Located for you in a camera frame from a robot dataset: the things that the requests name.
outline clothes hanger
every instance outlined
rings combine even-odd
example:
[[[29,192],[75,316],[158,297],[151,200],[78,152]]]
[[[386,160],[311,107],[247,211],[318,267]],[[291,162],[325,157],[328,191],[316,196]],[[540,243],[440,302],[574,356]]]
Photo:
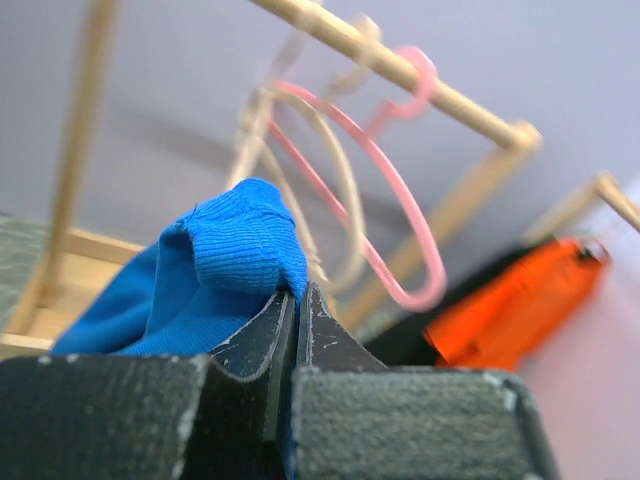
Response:
[[[311,20],[316,18],[314,11],[315,5],[316,4],[310,4],[307,11],[302,12],[300,21],[297,24],[298,33],[311,28]],[[362,32],[364,37],[365,48],[363,48],[362,58],[357,59],[358,65],[353,72],[347,75],[334,75],[334,79],[330,82],[326,95],[324,96],[325,102],[323,106],[326,105],[328,100],[332,100],[339,94],[353,91],[364,81],[364,78],[369,73],[370,69],[367,63],[370,62],[370,45],[379,40],[380,29],[366,16],[363,16],[356,23],[357,28]],[[295,41],[295,35],[293,38],[294,40],[285,44],[285,47],[283,47],[281,53],[277,56],[274,62],[275,67],[271,68],[272,73],[269,78],[277,78],[277,75],[273,72],[281,73],[286,70],[286,68],[292,64],[293,59],[299,54],[300,43]],[[294,50],[294,46],[296,45],[298,46],[297,52]],[[350,211],[348,257],[347,260],[343,262],[343,266],[335,278],[329,279],[322,268],[308,222],[275,156],[263,140],[265,122],[271,117],[273,110],[273,91],[270,88],[270,83],[267,83],[254,93],[241,116],[240,135],[236,143],[238,155],[234,170],[230,176],[229,186],[234,185],[237,181],[250,175],[258,158],[261,158],[275,183],[280,187],[285,202],[297,219],[296,228],[307,255],[312,279],[319,283],[325,293],[337,293],[353,285],[359,278],[362,267],[364,266],[364,245],[361,242],[361,238],[364,236],[364,214],[362,212],[360,196],[350,163],[326,120],[324,120],[317,110],[302,99],[291,99],[289,103],[299,110],[307,121],[311,123],[314,130],[321,136],[321,139],[330,151],[331,159],[338,173],[340,190],[342,192],[341,196]]]
[[[393,119],[409,119],[421,113],[429,104],[433,95],[435,82],[437,79],[436,70],[428,57],[416,47],[404,47],[397,51],[414,64],[419,71],[422,82],[414,94],[414,100],[407,104],[396,104],[386,100],[378,112],[373,116],[367,128],[360,128],[351,118],[332,104],[327,105],[321,99],[305,90],[302,87],[286,82],[275,83],[276,98],[300,97],[310,105],[320,108],[324,103],[329,116],[342,127],[361,146],[361,148],[372,158],[376,166],[383,172],[389,181],[391,188],[398,197],[402,208],[407,215],[411,227],[416,233],[418,243],[423,252],[425,265],[429,274],[429,279],[424,286],[415,294],[407,293],[385,264],[371,243],[363,237],[366,246],[366,256],[372,268],[380,278],[381,282],[391,295],[391,297],[403,308],[420,311],[435,305],[442,297],[446,286],[446,272],[437,245],[429,226],[422,216],[422,212],[417,202],[413,198],[406,183],[386,157],[384,152],[378,147],[375,139],[382,131],[385,124]],[[329,205],[333,213],[343,223],[349,219],[349,215],[336,199],[331,190],[326,186],[315,170],[308,164],[306,159],[300,154],[293,143],[283,134],[278,125],[271,121],[269,125],[271,133],[282,145],[292,158],[296,161],[307,180],[313,185],[318,193]]]

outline orange object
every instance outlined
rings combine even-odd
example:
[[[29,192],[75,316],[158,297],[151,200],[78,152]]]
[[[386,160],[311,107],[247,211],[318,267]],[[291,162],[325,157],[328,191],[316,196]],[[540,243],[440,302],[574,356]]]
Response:
[[[515,370],[591,295],[610,263],[575,239],[539,247],[424,329],[437,365]]]

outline white wall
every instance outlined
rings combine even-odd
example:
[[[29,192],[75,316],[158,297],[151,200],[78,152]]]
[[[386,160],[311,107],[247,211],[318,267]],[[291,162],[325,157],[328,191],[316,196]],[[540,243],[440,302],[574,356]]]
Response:
[[[514,238],[594,170],[610,169],[622,180],[640,173],[636,2],[616,8],[578,0],[326,5],[344,18],[366,11],[388,45],[418,45],[444,81],[508,120],[531,121],[545,137],[544,150],[445,248],[452,277]],[[84,0],[0,2],[0,210],[47,218],[85,6]],[[237,112],[289,31],[247,0],[123,2],[77,224],[147,243],[178,214],[219,193]],[[330,71],[348,65],[311,41],[290,79],[317,88]],[[405,95],[373,79],[341,106],[365,119],[386,94]],[[295,119],[288,118],[289,131],[330,177],[317,142],[305,139],[306,127],[292,128]],[[439,112],[390,128],[381,143],[424,209],[490,148]],[[407,222],[381,175],[347,147],[370,236],[388,253]],[[298,190],[327,263],[335,266],[341,228],[312,193]]]
[[[630,191],[640,204],[640,184]],[[582,225],[602,234],[613,269],[520,373],[565,480],[634,480],[640,478],[640,235],[607,207]]]

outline gray wall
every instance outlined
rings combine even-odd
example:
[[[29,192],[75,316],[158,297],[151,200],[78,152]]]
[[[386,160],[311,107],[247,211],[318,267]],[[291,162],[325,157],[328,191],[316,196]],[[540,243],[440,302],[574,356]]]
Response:
[[[246,0],[128,0],[92,146],[77,225],[150,242],[181,212],[222,189],[236,115],[290,27]],[[595,170],[640,174],[637,2],[329,0],[343,18],[366,11],[390,45],[415,44],[440,77],[545,146],[445,249],[453,277],[515,238]],[[46,220],[69,101],[83,0],[0,0],[0,210]],[[318,88],[349,63],[315,41],[291,72]],[[386,94],[374,78],[341,106],[364,120]],[[283,122],[321,172],[331,169],[296,116]],[[389,128],[381,144],[428,209],[490,142],[433,111]],[[368,229],[388,253],[407,232],[389,187],[345,139]],[[297,178],[327,263],[344,235]]]

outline blue fabric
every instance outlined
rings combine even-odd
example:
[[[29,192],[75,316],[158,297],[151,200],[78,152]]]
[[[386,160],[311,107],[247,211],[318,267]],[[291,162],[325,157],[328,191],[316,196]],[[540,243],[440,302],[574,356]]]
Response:
[[[307,282],[295,222],[276,187],[248,179],[170,225],[64,333],[52,353],[208,352],[278,287]]]

